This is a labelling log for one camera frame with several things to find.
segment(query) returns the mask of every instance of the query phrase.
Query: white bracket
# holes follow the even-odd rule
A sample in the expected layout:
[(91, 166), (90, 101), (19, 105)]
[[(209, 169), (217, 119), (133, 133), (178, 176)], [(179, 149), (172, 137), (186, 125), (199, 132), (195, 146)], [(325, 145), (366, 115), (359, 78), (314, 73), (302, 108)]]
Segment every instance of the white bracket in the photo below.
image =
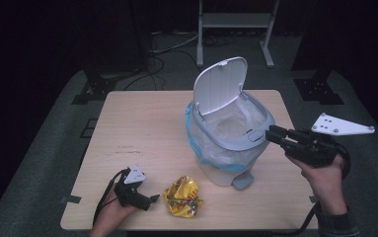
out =
[(129, 172), (126, 179), (124, 180), (125, 184), (133, 184), (145, 180), (145, 176), (140, 171), (139, 167), (135, 165), (133, 169)]
[(374, 126), (365, 126), (322, 113), (312, 126), (312, 131), (341, 136), (373, 133), (375, 129)]

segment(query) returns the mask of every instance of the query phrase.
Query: gray carpet floor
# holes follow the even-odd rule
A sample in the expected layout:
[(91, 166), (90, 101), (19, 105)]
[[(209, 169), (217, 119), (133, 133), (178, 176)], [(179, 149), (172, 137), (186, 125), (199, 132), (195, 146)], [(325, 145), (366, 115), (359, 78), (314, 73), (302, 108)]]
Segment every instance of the gray carpet floor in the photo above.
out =
[[(181, 36), (159, 35), (155, 48), (165, 48), (186, 40)], [(223, 46), (204, 48), (204, 67), (222, 59), (243, 56), (249, 63), (244, 89), (273, 89), (280, 92), (295, 128), (310, 128), (321, 113), (374, 125), (374, 134), (344, 136), (337, 139), (351, 155), (351, 172), (344, 181), (344, 193), (352, 208), (362, 236), (378, 236), (378, 125), (356, 97), (352, 86), (337, 72), (329, 77), (332, 89), (344, 105), (322, 106), (304, 102), (295, 87), (294, 78), (306, 78), (314, 71), (290, 70), (301, 38), (272, 37), (269, 49), (275, 67), (265, 66), (258, 38), (236, 37), (219, 39)], [(180, 51), (158, 55), (164, 68), (155, 76), (139, 79), (140, 75), (120, 80), (117, 90), (191, 90), (199, 73), (192, 58), (195, 45)], [(149, 71), (161, 68), (162, 61), (149, 59)], [(0, 201), (0, 236), (86, 236), (86, 231), (66, 231), (60, 227), (65, 204), (62, 198), (70, 194), (80, 162), (90, 138), (81, 137), (89, 119), (96, 119), (103, 101), (87, 105), (72, 105), (86, 83), (83, 71), (78, 71), (65, 86), (41, 126), (20, 168)], [(117, 232), (114, 236), (125, 236)], [(302, 236), (318, 236), (306, 231)]]

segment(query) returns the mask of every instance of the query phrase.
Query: trash can lid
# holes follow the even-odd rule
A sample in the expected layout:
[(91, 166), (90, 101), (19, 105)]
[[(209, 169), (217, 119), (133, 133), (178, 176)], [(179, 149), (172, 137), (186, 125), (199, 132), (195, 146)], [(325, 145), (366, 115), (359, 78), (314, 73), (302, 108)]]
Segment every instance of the trash can lid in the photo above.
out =
[(203, 70), (194, 82), (194, 104), (204, 116), (220, 110), (241, 94), (247, 75), (247, 60), (233, 57)]

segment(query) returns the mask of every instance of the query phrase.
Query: table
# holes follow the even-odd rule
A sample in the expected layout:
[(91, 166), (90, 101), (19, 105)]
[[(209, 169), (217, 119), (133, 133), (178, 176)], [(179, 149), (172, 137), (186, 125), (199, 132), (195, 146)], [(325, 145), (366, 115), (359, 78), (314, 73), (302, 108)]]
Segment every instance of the table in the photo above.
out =
[[(248, 91), (273, 114), (277, 125), (293, 128), (277, 91)], [(269, 230), (297, 229), (312, 207), (312, 190), (299, 168), (270, 144), (251, 173), (255, 181), (245, 190), (218, 187), (202, 173), (188, 143), (185, 109), (192, 91), (135, 91), (108, 94), (71, 195), (61, 226), (91, 229), (93, 215), (109, 180), (137, 164), (146, 180), (138, 192), (162, 194), (180, 176), (193, 177), (204, 200), (196, 217), (168, 213), (162, 197), (148, 211), (138, 211), (120, 226), (123, 230)], [(309, 228), (317, 228), (317, 222)]]
[(265, 40), (260, 46), (265, 56), (268, 68), (274, 67), (268, 42), (274, 26), (275, 17), (280, 0), (274, 0), (271, 13), (203, 13), (203, 0), (198, 0), (198, 38), (197, 38), (197, 66), (203, 65), (202, 36), (205, 28), (265, 28)]

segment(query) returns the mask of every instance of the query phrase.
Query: gold chip bag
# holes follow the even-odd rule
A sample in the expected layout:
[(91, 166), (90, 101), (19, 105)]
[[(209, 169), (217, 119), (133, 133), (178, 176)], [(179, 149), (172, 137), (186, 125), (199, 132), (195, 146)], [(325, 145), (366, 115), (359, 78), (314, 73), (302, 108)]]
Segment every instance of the gold chip bag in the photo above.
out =
[(198, 198), (198, 185), (193, 178), (181, 176), (163, 192), (163, 199), (168, 211), (177, 217), (191, 218), (203, 203)]

